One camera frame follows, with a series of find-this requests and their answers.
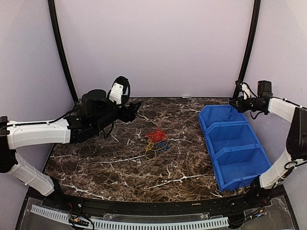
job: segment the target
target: white cable tray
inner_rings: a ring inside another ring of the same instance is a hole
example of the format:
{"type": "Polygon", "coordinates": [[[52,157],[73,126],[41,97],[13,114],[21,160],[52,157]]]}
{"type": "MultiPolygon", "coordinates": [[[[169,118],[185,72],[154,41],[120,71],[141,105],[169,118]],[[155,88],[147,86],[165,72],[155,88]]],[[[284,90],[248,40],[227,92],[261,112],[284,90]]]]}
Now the white cable tray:
{"type": "MultiPolygon", "coordinates": [[[[67,212],[58,212],[36,205],[32,205],[31,212],[56,222],[69,224],[67,212]]],[[[229,226],[228,217],[193,222],[163,224],[114,222],[93,218],[91,218],[91,220],[94,223],[95,230],[207,230],[229,226]]]]}

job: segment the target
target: yellow wire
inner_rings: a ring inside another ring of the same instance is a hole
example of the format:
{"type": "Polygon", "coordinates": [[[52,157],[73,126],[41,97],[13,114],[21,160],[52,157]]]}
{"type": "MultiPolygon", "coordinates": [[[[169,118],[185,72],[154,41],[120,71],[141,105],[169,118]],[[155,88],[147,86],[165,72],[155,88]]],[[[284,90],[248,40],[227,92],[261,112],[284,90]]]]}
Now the yellow wire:
{"type": "Polygon", "coordinates": [[[147,156],[145,156],[147,159],[149,159],[149,160],[154,160],[154,159],[156,159],[156,157],[157,157],[157,151],[160,151],[160,150],[162,150],[162,149],[164,149],[166,146],[167,146],[167,144],[168,144],[168,141],[169,141],[169,139],[168,139],[168,136],[166,136],[166,138],[164,138],[163,140],[165,140],[165,139],[167,139],[167,143],[163,146],[163,147],[161,147],[161,148],[159,148],[159,149],[153,149],[153,147],[155,146],[155,145],[157,145],[158,143],[153,143],[150,139],[148,139],[147,140],[147,143],[148,143],[148,145],[145,147],[145,149],[146,149],[146,152],[145,152],[145,154],[147,153],[147,152],[149,152],[149,151],[153,151],[154,152],[154,158],[149,158],[149,157],[147,157],[147,156]]]}

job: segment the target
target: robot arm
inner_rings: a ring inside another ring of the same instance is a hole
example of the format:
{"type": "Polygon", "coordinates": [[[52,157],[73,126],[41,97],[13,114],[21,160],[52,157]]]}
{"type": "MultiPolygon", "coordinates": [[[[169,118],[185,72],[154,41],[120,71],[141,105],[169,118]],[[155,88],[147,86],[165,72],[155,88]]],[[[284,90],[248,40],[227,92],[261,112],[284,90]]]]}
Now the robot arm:
{"type": "Polygon", "coordinates": [[[255,206],[259,200],[267,199],[272,188],[286,177],[299,165],[307,163],[307,109],[294,104],[286,99],[272,96],[272,84],[269,81],[258,82],[258,96],[250,97],[250,88],[246,83],[240,83],[244,96],[230,101],[240,113],[247,110],[259,113],[272,113],[291,124],[286,148],[279,159],[257,177],[250,186],[246,202],[255,206]]]}
{"type": "Polygon", "coordinates": [[[129,95],[128,79],[118,77],[108,96],[104,90],[92,90],[82,96],[79,109],[69,111],[56,120],[16,122],[8,121],[6,116],[0,117],[0,173],[15,176],[44,196],[51,195],[54,191],[61,192],[56,179],[38,171],[16,149],[37,144],[81,143],[104,133],[104,128],[109,125],[113,128],[117,119],[131,122],[135,119],[141,102],[125,106],[129,95]]]}

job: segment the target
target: blue storage bin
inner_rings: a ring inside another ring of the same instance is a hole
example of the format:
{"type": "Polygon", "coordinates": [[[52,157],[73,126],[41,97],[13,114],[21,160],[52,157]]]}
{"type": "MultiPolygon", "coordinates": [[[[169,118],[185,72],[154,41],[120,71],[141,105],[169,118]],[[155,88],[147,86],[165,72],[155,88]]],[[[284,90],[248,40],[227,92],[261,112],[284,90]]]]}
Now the blue storage bin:
{"type": "Polygon", "coordinates": [[[223,148],[260,144],[249,123],[213,124],[206,134],[207,148],[214,156],[223,148]]]}
{"type": "Polygon", "coordinates": [[[201,129],[220,191],[245,187],[271,167],[244,114],[230,105],[207,105],[201,129]]]}
{"type": "Polygon", "coordinates": [[[199,113],[199,120],[203,132],[216,122],[248,122],[244,114],[238,113],[234,107],[228,104],[206,105],[199,113]]]}
{"type": "Polygon", "coordinates": [[[261,145],[225,148],[216,155],[214,173],[220,191],[250,185],[271,163],[261,145]]]}

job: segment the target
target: marble table surface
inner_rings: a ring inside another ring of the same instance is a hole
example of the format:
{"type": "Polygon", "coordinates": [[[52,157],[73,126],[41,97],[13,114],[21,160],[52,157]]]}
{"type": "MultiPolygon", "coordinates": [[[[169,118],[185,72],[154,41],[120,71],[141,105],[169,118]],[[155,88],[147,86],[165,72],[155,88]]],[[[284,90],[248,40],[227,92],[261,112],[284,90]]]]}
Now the marble table surface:
{"type": "Polygon", "coordinates": [[[131,101],[142,101],[137,118],[129,124],[116,121],[109,138],[100,136],[54,147],[45,173],[59,180],[64,193],[114,201],[175,202],[247,191],[240,188],[219,192],[198,122],[198,113],[205,105],[226,104],[227,99],[131,101]],[[145,157],[145,135],[156,127],[166,131],[169,147],[149,160],[145,157]]]}

